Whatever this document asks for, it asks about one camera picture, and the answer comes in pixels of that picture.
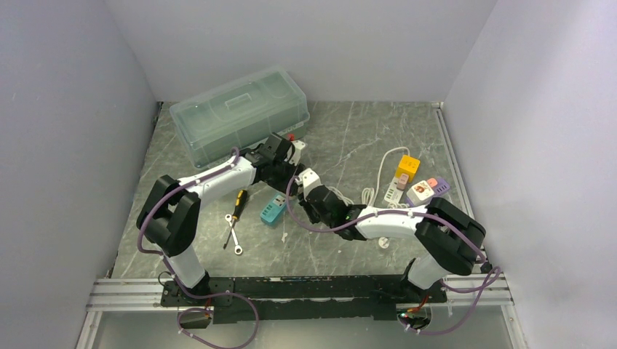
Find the teal power strip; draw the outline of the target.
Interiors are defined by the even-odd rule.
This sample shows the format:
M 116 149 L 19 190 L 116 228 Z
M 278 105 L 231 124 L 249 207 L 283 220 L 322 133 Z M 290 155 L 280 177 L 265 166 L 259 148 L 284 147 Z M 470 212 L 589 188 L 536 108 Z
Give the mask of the teal power strip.
M 284 195 L 276 194 L 260 213 L 260 220 L 269 227 L 274 227 L 284 214 L 287 201 Z

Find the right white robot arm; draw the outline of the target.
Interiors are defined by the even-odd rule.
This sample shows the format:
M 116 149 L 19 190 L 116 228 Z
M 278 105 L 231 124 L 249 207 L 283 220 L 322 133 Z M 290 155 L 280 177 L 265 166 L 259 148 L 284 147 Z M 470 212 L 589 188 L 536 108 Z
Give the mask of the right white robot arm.
M 348 241 L 416 238 L 426 252 L 406 267 L 403 281 L 418 290 L 450 274 L 468 276 L 476 261 L 486 260 L 481 250 L 484 227 L 444 198 L 407 209 L 379 209 L 346 204 L 325 185 L 301 189 L 300 205 L 310 222 L 325 225 L 325 233 Z

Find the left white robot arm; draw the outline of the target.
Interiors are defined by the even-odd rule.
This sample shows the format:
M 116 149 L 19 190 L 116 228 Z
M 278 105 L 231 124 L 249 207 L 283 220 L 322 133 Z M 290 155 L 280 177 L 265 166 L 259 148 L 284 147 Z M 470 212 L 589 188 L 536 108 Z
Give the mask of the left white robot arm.
M 161 176 L 136 221 L 138 250 L 158 255 L 190 294 L 210 294 L 210 275 L 193 247 L 201 209 L 260 182 L 284 191 L 304 168 L 300 159 L 305 148 L 301 140 L 273 133 L 254 148 L 232 148 L 229 160 L 200 174 L 181 179 Z

